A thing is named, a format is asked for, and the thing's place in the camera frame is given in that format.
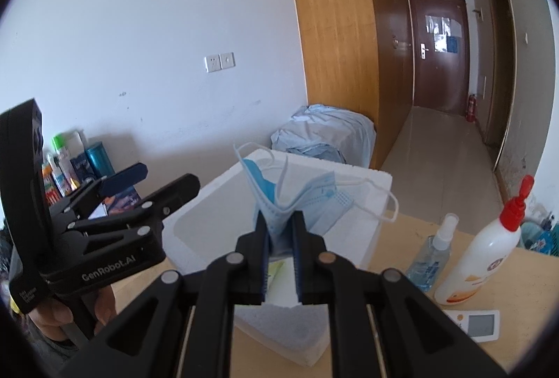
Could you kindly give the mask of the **person's left hand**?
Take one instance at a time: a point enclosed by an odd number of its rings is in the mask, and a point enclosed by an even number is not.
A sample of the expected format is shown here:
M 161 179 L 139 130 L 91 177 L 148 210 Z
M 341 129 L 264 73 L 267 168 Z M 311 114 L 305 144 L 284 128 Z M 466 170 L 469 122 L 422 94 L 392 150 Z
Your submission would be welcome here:
M 97 318 L 94 333 L 98 334 L 117 316 L 115 293 L 111 286 L 101 288 L 97 293 L 94 310 Z M 54 299 L 39 304 L 28 317 L 45 337 L 57 342 L 68 340 L 61 327 L 74 322 L 70 309 Z

